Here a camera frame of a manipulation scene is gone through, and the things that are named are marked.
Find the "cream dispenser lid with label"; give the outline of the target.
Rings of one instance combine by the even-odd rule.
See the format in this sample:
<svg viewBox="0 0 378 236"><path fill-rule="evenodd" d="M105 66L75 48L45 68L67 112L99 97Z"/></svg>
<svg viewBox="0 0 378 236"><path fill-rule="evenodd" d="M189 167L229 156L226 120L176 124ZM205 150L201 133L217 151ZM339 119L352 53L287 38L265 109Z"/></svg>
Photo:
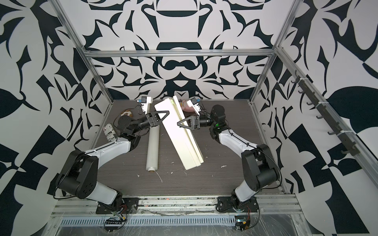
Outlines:
<svg viewBox="0 0 378 236"><path fill-rule="evenodd" d="M181 121L181 120L185 119L184 112L181 108L181 105L180 105L180 102L179 102L177 96L173 96L173 100L175 102L177 112L178 112L178 116L179 116L178 121ZM201 153L201 151L198 147L198 144L195 141L195 138L193 136L192 131L188 128L183 128L183 127L179 127L179 129L182 130L182 131L185 131L188 139L190 140L190 151L193 150L193 152L191 152L191 156L192 156L192 159L195 163L195 166L196 167L200 166L204 162L204 160L203 160L202 153Z"/></svg>

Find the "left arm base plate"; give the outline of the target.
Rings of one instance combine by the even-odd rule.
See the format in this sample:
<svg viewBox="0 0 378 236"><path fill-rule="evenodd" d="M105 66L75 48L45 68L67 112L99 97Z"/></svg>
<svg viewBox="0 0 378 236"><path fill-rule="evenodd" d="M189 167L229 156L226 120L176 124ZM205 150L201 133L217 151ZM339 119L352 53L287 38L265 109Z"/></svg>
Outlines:
<svg viewBox="0 0 378 236"><path fill-rule="evenodd" d="M134 214L138 210L139 200L140 199L136 197L118 197L110 205L98 202L95 213L98 215L112 214L113 212L118 212L120 214Z"/></svg>

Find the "brown white plush toy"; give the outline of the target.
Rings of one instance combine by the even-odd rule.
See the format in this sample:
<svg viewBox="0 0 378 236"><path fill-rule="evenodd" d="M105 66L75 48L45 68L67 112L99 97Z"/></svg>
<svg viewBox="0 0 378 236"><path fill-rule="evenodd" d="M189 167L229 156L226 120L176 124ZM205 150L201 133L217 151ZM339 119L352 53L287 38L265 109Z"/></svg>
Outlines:
<svg viewBox="0 0 378 236"><path fill-rule="evenodd" d="M133 117L133 114L132 114L132 111L131 110L125 110L125 111L123 111L121 114L120 114L120 116L122 117L122 116L128 116L128 117Z"/></svg>

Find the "plastic wrap roll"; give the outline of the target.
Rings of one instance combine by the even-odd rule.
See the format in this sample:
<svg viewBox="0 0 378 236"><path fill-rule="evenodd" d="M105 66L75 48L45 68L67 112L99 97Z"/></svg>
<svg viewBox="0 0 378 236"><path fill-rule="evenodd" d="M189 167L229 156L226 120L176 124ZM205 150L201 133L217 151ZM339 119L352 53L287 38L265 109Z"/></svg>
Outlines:
<svg viewBox="0 0 378 236"><path fill-rule="evenodd" d="M152 127L149 132L146 170L155 172L158 169L160 126Z"/></svg>

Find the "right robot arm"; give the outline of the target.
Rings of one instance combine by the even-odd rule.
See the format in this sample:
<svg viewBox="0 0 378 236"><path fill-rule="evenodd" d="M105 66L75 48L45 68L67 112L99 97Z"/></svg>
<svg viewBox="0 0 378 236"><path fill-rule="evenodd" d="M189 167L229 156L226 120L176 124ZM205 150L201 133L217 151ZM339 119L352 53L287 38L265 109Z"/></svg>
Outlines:
<svg viewBox="0 0 378 236"><path fill-rule="evenodd" d="M253 202L258 192L274 182L282 182L281 170L270 148L265 144L251 143L237 135L226 121L223 106L214 105L210 113L186 117L177 122L177 125L190 130L209 127L211 138L238 154L242 160L244 180L232 191L231 206L224 207L221 206L221 202L218 203L219 212L231 209L243 211Z"/></svg>

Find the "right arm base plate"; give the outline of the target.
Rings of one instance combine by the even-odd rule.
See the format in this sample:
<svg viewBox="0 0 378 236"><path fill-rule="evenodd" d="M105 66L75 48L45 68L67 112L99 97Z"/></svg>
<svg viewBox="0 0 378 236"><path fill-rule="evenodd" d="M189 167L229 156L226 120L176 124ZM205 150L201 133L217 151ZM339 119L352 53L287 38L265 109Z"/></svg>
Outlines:
<svg viewBox="0 0 378 236"><path fill-rule="evenodd" d="M218 197L216 211L220 213L258 212L259 205L255 197L252 197L244 202L240 202L236 196Z"/></svg>

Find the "cream dispenser base tray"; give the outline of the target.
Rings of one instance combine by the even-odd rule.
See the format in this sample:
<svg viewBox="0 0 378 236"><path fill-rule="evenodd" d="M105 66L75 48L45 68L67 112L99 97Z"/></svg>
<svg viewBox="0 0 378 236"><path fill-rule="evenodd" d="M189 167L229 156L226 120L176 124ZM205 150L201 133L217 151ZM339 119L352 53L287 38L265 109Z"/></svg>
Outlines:
<svg viewBox="0 0 378 236"><path fill-rule="evenodd" d="M166 98L165 100L155 105L156 111L169 111L169 116L162 122L169 138L171 139L177 154L186 170L195 168L195 163L192 159L190 151L190 140L185 131L179 129L177 122L179 120L177 108L173 98Z"/></svg>

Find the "small white printed package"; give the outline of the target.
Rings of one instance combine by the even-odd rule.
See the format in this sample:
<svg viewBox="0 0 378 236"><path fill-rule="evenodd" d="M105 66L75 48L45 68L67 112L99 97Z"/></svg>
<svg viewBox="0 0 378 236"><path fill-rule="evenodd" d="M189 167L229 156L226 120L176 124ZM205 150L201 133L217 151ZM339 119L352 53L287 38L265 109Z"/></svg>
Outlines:
<svg viewBox="0 0 378 236"><path fill-rule="evenodd" d="M115 142L118 139L118 135L114 130L114 127L112 124L106 124L103 127L103 132L109 142Z"/></svg>

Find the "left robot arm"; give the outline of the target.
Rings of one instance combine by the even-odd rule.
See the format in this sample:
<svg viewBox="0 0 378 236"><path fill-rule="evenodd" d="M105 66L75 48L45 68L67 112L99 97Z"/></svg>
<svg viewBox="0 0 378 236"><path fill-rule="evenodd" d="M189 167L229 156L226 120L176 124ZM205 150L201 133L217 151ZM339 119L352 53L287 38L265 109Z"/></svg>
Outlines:
<svg viewBox="0 0 378 236"><path fill-rule="evenodd" d="M162 124L169 111L153 111L135 120L129 116L118 119L120 136L98 148L72 151L56 180L60 189L79 199L98 202L111 211L119 211L122 193L97 181L98 169L114 158L134 150L139 144L139 132Z"/></svg>

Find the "pink plush toy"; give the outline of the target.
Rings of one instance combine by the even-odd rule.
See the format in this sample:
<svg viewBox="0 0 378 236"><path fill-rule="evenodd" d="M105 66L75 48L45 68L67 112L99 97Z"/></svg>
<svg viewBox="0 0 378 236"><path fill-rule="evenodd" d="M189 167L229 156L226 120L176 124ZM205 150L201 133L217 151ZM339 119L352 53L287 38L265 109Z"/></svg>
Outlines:
<svg viewBox="0 0 378 236"><path fill-rule="evenodd" d="M181 106L181 109L183 112L187 112L187 113L195 113L195 111L193 110L193 108L189 107L189 105L187 104L189 100L183 100L181 103L180 103L180 106Z"/></svg>

